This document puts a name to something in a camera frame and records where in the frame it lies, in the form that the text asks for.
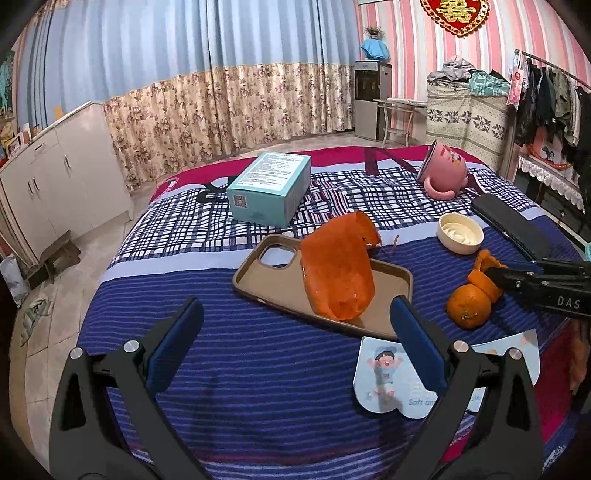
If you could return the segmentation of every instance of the blue cloth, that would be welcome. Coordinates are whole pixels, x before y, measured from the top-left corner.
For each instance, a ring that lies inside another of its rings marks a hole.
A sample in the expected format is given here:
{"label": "blue cloth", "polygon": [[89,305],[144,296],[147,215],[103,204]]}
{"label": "blue cloth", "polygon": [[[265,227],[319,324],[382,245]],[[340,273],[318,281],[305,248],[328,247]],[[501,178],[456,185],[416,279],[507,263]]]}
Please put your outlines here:
{"label": "blue cloth", "polygon": [[388,47],[377,38],[368,38],[361,44],[361,50],[368,60],[389,60]]}
{"label": "blue cloth", "polygon": [[[533,223],[554,245],[554,257],[576,257],[549,218]],[[492,228],[485,229],[482,246],[502,260],[524,260]],[[426,238],[395,252],[381,248],[374,257],[413,272],[414,307],[450,339],[476,344],[536,328],[544,351],[563,324],[563,317],[523,309],[505,295],[482,328],[467,332],[450,322],[445,304],[465,283],[473,256],[453,255],[437,238]],[[79,345],[90,353],[116,349],[195,295],[205,309],[203,329],[170,388],[156,398],[215,479],[362,480],[398,463],[423,422],[398,413],[369,414],[358,404],[352,385],[359,338],[241,297],[232,288],[234,272],[187,270],[107,281],[90,304]],[[121,396],[112,390],[110,397],[126,440],[141,450]],[[472,423],[467,414],[460,429]],[[565,424],[547,452],[565,445],[575,424]]]}

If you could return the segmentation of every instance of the striped wallpaper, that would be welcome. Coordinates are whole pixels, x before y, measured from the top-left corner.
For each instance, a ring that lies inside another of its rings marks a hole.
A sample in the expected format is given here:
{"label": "striped wallpaper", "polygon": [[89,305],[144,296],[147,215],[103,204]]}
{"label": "striped wallpaper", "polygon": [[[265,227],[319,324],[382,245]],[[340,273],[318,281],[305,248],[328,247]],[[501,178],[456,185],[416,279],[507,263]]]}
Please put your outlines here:
{"label": "striped wallpaper", "polygon": [[394,75],[392,92],[399,98],[427,99],[427,75],[459,55],[476,68],[507,77],[516,48],[544,58],[587,84],[591,64],[555,10],[545,0],[489,0],[486,23],[465,38],[439,27],[420,0],[389,0],[359,5],[358,30],[377,25],[384,30]]}

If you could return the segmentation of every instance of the qr code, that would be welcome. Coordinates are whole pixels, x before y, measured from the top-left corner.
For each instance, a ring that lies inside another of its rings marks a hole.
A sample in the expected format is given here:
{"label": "qr code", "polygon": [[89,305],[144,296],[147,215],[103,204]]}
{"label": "qr code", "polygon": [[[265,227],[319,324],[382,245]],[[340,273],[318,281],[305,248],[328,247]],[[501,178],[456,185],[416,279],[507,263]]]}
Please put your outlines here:
{"label": "qr code", "polygon": [[247,208],[246,197],[244,195],[233,195],[234,205],[240,208]]}

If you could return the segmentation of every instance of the plastic bag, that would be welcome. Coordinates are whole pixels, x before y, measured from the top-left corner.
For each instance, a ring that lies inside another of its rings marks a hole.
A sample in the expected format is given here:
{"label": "plastic bag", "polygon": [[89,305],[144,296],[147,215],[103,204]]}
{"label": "plastic bag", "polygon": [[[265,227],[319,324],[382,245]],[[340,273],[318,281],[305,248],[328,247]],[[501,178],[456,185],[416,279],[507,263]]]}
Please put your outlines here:
{"label": "plastic bag", "polygon": [[332,320],[353,320],[375,295],[368,247],[381,242],[363,212],[329,220],[300,245],[304,286],[313,310]]}
{"label": "plastic bag", "polygon": [[0,262],[0,273],[2,273],[6,281],[6,285],[8,285],[14,302],[20,308],[31,289],[27,281],[22,277],[21,270],[18,268],[17,258],[14,254],[9,255]]}

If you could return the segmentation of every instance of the poster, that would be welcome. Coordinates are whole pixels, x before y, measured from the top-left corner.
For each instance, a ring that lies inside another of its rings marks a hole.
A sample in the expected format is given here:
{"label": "poster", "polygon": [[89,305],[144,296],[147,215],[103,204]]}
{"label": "poster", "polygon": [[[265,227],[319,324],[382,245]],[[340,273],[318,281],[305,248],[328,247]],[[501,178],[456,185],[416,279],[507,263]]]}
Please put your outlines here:
{"label": "poster", "polygon": [[12,69],[14,52],[11,50],[0,65],[0,118],[12,117]]}

